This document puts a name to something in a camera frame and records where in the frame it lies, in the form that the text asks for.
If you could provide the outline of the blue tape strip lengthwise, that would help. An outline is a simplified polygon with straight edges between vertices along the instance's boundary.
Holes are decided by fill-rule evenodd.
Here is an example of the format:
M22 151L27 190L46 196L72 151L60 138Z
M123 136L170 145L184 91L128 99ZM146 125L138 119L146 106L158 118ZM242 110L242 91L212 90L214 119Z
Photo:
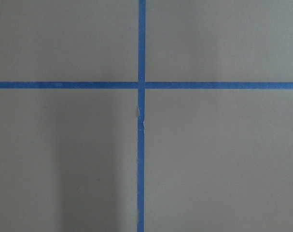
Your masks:
M145 47L146 47L146 1L139 1L138 38L138 122L137 122L137 231L144 231L144 153L145 153Z

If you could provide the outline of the blue tape strip crosswise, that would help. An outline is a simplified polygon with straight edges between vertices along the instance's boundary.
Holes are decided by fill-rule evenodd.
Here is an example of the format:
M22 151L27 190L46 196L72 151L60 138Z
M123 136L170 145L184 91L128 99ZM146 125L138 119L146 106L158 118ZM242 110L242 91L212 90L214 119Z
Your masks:
M293 82L0 82L0 89L293 89Z

